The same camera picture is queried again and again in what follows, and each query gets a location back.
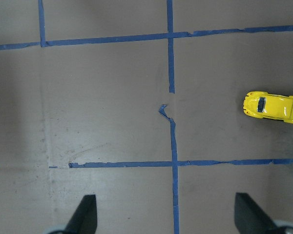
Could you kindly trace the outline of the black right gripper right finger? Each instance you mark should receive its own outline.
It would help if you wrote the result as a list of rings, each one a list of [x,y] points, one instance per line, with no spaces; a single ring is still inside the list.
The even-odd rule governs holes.
[[[234,223],[240,234],[283,233],[248,193],[235,194]]]

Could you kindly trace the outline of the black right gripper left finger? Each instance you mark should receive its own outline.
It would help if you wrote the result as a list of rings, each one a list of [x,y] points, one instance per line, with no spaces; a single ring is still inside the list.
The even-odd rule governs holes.
[[[96,195],[85,195],[65,227],[65,233],[94,234],[97,226]]]

